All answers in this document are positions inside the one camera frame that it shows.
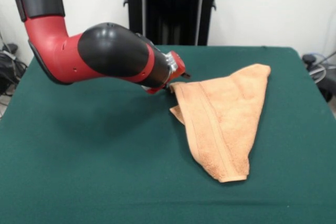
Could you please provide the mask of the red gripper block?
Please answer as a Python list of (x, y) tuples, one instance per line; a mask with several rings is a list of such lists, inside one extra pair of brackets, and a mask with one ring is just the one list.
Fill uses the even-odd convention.
[(170, 71), (169, 76), (159, 88), (149, 88), (143, 86), (143, 89), (149, 94), (155, 94), (161, 90), (165, 90), (168, 93), (173, 94), (175, 91), (173, 85), (170, 83), (172, 80), (181, 76), (185, 79), (191, 78), (191, 75), (185, 72), (185, 64), (176, 52), (170, 51), (164, 55)]

